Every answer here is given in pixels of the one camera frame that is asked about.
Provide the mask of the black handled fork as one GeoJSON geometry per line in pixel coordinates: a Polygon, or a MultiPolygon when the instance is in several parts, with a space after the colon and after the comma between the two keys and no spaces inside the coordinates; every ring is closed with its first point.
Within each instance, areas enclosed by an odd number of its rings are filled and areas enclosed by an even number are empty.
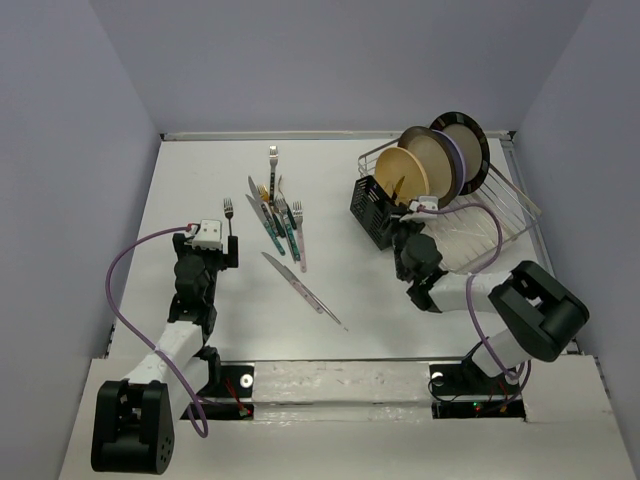
{"type": "Polygon", "coordinates": [[[234,216],[234,207],[233,207],[232,200],[229,197],[226,197],[223,200],[223,210],[224,210],[225,218],[227,219],[227,222],[228,222],[229,235],[232,236],[233,235],[232,219],[234,216]]]}

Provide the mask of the black handled knife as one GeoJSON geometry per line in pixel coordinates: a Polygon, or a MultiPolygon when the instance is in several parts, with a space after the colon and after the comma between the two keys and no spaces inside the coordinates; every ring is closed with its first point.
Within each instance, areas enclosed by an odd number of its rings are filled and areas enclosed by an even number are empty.
{"type": "Polygon", "coordinates": [[[403,183],[404,183],[405,177],[402,176],[397,183],[395,184],[395,186],[393,187],[392,190],[392,195],[391,195],[391,201],[393,202],[394,205],[398,204],[398,199],[399,199],[399,193],[402,189],[403,183]]]}

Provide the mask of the pink handled knife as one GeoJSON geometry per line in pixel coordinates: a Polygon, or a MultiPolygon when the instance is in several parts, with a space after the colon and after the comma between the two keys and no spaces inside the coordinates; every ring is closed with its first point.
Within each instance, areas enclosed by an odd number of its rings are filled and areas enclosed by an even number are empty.
{"type": "Polygon", "coordinates": [[[262,252],[261,255],[318,314],[328,315],[337,325],[341,326],[344,330],[347,330],[347,327],[343,325],[339,318],[315,294],[313,294],[311,290],[307,288],[288,267],[266,252],[262,252]]]}

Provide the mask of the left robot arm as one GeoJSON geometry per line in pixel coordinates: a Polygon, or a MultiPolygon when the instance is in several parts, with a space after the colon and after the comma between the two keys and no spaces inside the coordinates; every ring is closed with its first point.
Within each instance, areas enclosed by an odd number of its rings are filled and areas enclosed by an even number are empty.
{"type": "Polygon", "coordinates": [[[238,239],[224,237],[218,220],[166,232],[176,254],[174,293],[159,338],[146,336],[116,303],[109,304],[149,352],[124,378],[105,381],[97,392],[90,455],[96,472],[163,474],[182,417],[200,437],[209,434],[199,394],[209,395],[221,383],[220,355],[207,342],[217,318],[218,275],[238,267],[238,239]]]}

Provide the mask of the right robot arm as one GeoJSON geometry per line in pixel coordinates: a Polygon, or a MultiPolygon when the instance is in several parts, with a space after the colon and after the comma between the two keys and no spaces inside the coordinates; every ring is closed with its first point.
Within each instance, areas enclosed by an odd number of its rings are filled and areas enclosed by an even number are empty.
{"type": "Polygon", "coordinates": [[[388,230],[396,276],[421,311],[467,311],[479,342],[463,358],[456,378],[482,392],[499,376],[531,361],[555,361],[590,318],[586,305],[530,260],[508,272],[456,274],[441,267],[433,238],[414,221],[394,218],[388,230]]]}

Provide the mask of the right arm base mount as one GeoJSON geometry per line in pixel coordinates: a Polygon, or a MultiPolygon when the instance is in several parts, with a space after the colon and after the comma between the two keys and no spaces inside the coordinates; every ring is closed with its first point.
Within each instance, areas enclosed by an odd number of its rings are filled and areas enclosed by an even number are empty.
{"type": "Polygon", "coordinates": [[[436,420],[526,418],[521,385],[503,375],[468,380],[460,364],[436,363],[429,366],[427,387],[436,420]]]}

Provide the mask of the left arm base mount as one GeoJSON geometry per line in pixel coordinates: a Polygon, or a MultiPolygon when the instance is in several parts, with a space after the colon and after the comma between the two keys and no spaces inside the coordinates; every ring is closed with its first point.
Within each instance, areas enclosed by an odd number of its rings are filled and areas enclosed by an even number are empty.
{"type": "Polygon", "coordinates": [[[206,419],[244,421],[254,418],[254,364],[223,364],[220,380],[209,382],[198,393],[206,419]]]}

